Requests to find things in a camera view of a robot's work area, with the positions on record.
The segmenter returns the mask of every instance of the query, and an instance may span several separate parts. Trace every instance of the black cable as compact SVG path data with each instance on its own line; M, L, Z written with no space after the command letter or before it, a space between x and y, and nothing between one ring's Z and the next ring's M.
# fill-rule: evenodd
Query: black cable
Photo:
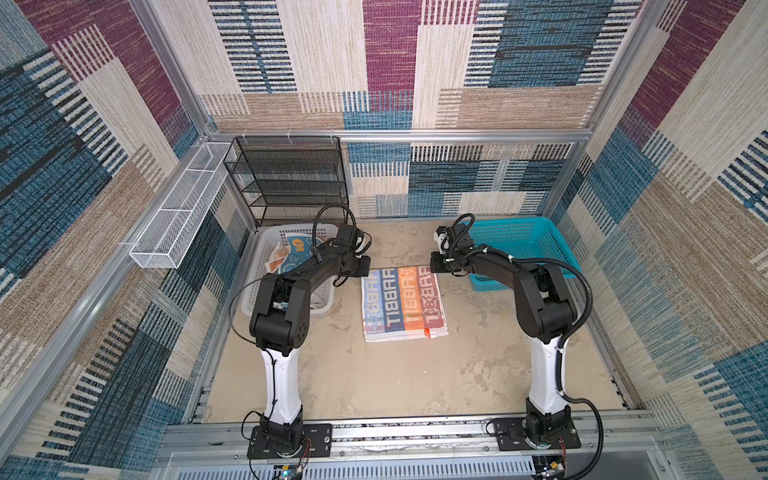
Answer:
M230 304L227 305L227 319L230 322L230 330L235 332L235 335L239 336L241 339L245 340L248 343L252 343L254 345L256 345L256 342L254 342L251 339L245 338L244 336L240 335L240 332L235 330L235 325L233 325L233 323L232 323L232 321L233 321L232 320L232 304L235 302L235 299L243 292L243 290L245 290L247 287L253 285L256 282L260 282L261 280L264 280L265 278L266 278L266 275L262 276L261 278L257 278L255 280L253 280L251 282L248 282L245 285L243 285L238 291L235 292L234 295L232 295L232 300L230 300Z
M500 437L502 435L505 435L504 432L493 432L493 433L490 433L488 431L488 425L491 425L492 423L493 423L493 420L488 420L488 422L485 424L485 433L487 433L489 437Z
M469 258L471 255L474 255L477 253L486 253L486 252L505 257L510 262L518 263L518 264L520 263L551 263L555 266L559 266L560 268L564 268L569 272L573 273L574 276L578 279L579 283L581 283L581 287L584 289L584 309L581 311L581 315L579 316L578 320L576 320L575 323L573 323L570 327L568 327L565 333L563 333L560 336L560 339L558 340L558 350L556 351L554 356L554 370L557 373L557 375L554 376L554 381L555 381L555 385L557 386L558 392L563 397L563 399L568 403L586 404L590 408L592 413L594 413L594 419L598 424L598 447L594 451L592 460L590 460L587 466L584 467L579 473L571 477L568 477L567 480L578 480L580 478L583 478L586 475L588 475L589 472L591 472L592 469L596 466L603 452L603 444L604 444L603 419L600 417L600 412L598 411L598 408L594 406L594 403L592 403L589 399L584 399L584 398L575 399L573 397L570 397L567 393L565 393L565 390L563 388L563 379L562 379L562 371L563 371L562 349L565 346L565 342L568 341L568 338L574 333L576 333L576 330L580 329L581 326L587 322L587 318L592 313L592 305L594 302L592 287L589 285L589 282L587 281L587 277L585 277L584 274L579 269L569 264L568 262L564 262L556 258L547 258L547 257L531 257L531 258L510 257L503 250L499 250L493 247L479 246L473 250L470 250L469 252L467 252L466 255L464 255L461 259L459 259L459 261L454 262L453 265L456 265L456 266L462 265L464 261L467 258Z
M462 232L456 236L456 238L451 243L451 246L448 248L448 256L449 258L453 258L453 251L456 250L456 246L458 245L458 240L467 232L469 232L469 229L472 228L472 225L475 224L475 215L474 214L463 214L459 218L453 221L452 227L455 227L458 225L458 223L465 218L469 217L469 222L464 226L464 229Z
M245 436L245 432L243 431L243 428L245 428L245 421L248 420L248 417L250 417L251 413L256 413L261 417L261 413L258 413L256 410L251 410L250 412L246 413L243 417L243 423L240 423L240 434L243 436L244 439L246 439L248 442L251 441L250 438Z
M319 212L317 212L317 215L315 215L315 221L312 222L312 248L313 253L315 252L315 249L317 248L317 241L315 238L317 237L317 224L320 222L320 215L323 214L324 211L328 210L331 207L338 207L343 208L346 210L346 212L349 214L349 217L352 218L352 226L357 228L357 220L355 220L355 214L352 213L352 211L344 204L327 204L323 208L320 209Z

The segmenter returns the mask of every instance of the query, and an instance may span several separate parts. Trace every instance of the robotic arm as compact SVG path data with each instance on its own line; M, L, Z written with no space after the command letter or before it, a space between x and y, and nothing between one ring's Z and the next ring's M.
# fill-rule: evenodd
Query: robotic arm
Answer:
M342 225L336 238L312 247L313 256L296 269L268 274L259 285L250 334L264 358L268 403L253 438L258 433L282 455L295 454L303 441L298 357L310 329L310 297L331 276L368 276L371 259L362 255L368 245L360 248L364 235Z
M474 216L468 214L450 227L437 229L435 239L440 251L432 252L430 268L434 273L464 270L488 276L514 291L518 322L531 346L533 377L522 428L528 445L533 449L548 449L560 438L570 438L568 434L573 430L569 397L563 392L561 379L568 335L583 321L579 319L580 323L574 328L576 306L558 265L539 264L546 259L520 263L501 250L475 245L469 236L471 224L458 223L464 217L474 220Z

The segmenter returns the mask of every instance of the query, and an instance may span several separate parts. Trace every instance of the white wire basket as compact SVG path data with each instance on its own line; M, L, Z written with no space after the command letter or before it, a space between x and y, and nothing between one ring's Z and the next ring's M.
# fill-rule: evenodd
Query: white wire basket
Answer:
M207 142L190 160L131 248L141 268L178 268L216 198L233 158L228 143Z
M318 223L317 224L317 236L321 240L328 240L335 237L339 228L336 225L330 223ZM288 245L286 240L286 233L308 233L312 235L311 223L295 223L292 225L275 225L269 227L259 234L259 243L256 245L256 253L253 255L253 261L250 264L248 271L248 278L246 283L252 282L257 278L261 278L266 274L266 262L270 261L270 255L272 254L278 243ZM311 316L323 316L331 310L333 305L333 279L331 277L323 285L317 287L313 292L312 299L310 300L310 315ZM240 309L248 317L253 315L253 306L256 304L256 294L259 291L259 285L261 282L255 282L253 285L248 286L243 292L243 299L240 302Z

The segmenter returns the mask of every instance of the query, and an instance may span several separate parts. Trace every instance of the beige floor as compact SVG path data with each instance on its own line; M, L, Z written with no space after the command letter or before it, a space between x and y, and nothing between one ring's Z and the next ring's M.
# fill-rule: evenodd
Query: beige floor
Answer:
M373 237L371 267L429 264L439 222L361 223ZM333 308L312 321L301 349L299 389L305 419L524 412L531 364L510 291L476 293L468 277L439 275L449 334L436 339L366 343L359 279L336 289ZM235 327L247 334L238 308ZM599 409L619 397L586 329L571 337L566 389ZM205 422L239 422L266 403L258 349L227 339Z

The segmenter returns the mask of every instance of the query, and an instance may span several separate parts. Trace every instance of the cable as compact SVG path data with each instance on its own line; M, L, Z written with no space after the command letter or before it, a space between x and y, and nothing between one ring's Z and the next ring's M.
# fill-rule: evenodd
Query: cable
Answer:
M320 215L323 214L324 211L328 210L331 207L338 207L343 208L346 210L346 212L349 214L350 218L352 218L352 226L357 228L357 220L355 220L355 214L352 213L352 211L344 204L327 204L323 208L320 209L319 212L317 212L317 215L315 215L315 221L312 222L312 248L313 253L317 248L317 223L320 222Z
M250 442L251 439L245 436L245 432L243 431L243 428L245 427L245 421L248 420L248 417L250 417L251 413L258 413L258 412L256 410L251 410L250 412L246 413L245 416L243 417L243 423L240 423L240 434L248 442Z
M556 258L547 258L547 257L514 258L514 257L510 257L506 252L493 247L482 246L482 248L475 248L473 250L470 250L469 252L467 252L466 255L464 255L461 259L454 262L453 264L458 267L458 270L460 270L461 269L460 266L464 263L464 261L467 258L469 258L471 255L475 255L477 253L493 253L496 255L500 255L504 258L507 258L510 262L517 263L517 264L551 263L555 266L559 266L560 268L564 268L569 272L573 273L574 276L578 279L579 283L581 283L581 287L584 289L584 309L581 311L581 315L579 316L578 320L576 320L575 323L573 323L570 327L568 327L568 329L565 330L565 333L560 335L560 339L558 340L558 350L554 356L554 370L557 373L554 376L554 381L555 381L555 385L557 386L558 392L560 393L560 396L562 396L563 399L568 403L584 403L585 405L587 405L592 411L592 413L594 413L594 419L598 424L598 447L594 451L592 460L590 460L587 466L584 467L579 473L577 473L572 477L568 477L568 480L578 480L580 478L583 478L586 475L588 475L589 472L591 472L592 469L596 466L603 452L603 444L604 444L603 419L600 417L600 412L598 411L598 408L594 406L594 403L592 403L589 399L584 399L584 398L575 399L568 396L568 394L565 393L565 390L563 389L562 364L563 364L563 347L565 346L565 343L568 341L568 338L571 335L576 333L576 331L580 329L581 326L584 325L584 323L587 322L587 318L592 313L592 305L594 302L593 295L592 295L592 287L589 285L589 282L587 281L587 277L585 277L584 274L579 269L577 269L575 266L567 262L564 262Z
M497 437L498 438L498 437L500 437L502 435L506 435L504 432L493 432L493 433L490 433L488 431L488 425L491 425L492 423L493 423L493 420L488 420L488 422L485 424L485 433L487 433L489 437Z
M453 242L451 243L451 246L448 248L448 255L450 258L453 258L453 250L456 249L459 239L461 239L465 233L469 232L469 229L472 228L472 225L475 224L475 215L463 214L459 218L453 221L452 227L455 227L456 225L458 225L458 222L464 220L467 217L469 217L469 222L464 226L464 229L462 230L462 232L459 235L456 235L456 238L453 240Z
M256 480L261 480L261 478L259 478L259 476L256 475L256 472L253 471L253 466L250 464L250 458L248 459L248 468L250 468L250 472L251 472L251 474L253 474L253 477Z
M304 452L304 455L306 455L306 462L303 468L306 468L310 464L310 456L312 456L312 439L310 437L306 437L306 452ZM301 455L301 458L299 458L299 466L301 466L301 461L304 460L304 455Z
M558 442L560 443L560 448L563 449L563 477L565 477L565 469L567 468L565 463L565 442L563 442L562 437L558 439Z
M227 319L230 322L230 329L233 332L235 332L235 335L239 336L241 339L245 340L246 342L252 343L254 345L256 345L256 342L254 342L251 339L247 339L244 336L240 335L240 332L238 332L235 329L235 325L233 325L233 323L232 323L232 321L233 321L232 320L232 304L234 303L235 299L243 292L243 290L245 290L247 287L253 285L256 282L260 282L261 280L264 280L265 278L266 278L266 275L262 276L261 278L257 278L257 279L255 279L253 281L250 281L250 282L246 283L245 285L243 285L238 291L235 292L234 295L232 295L232 300L230 300L230 304L227 305Z

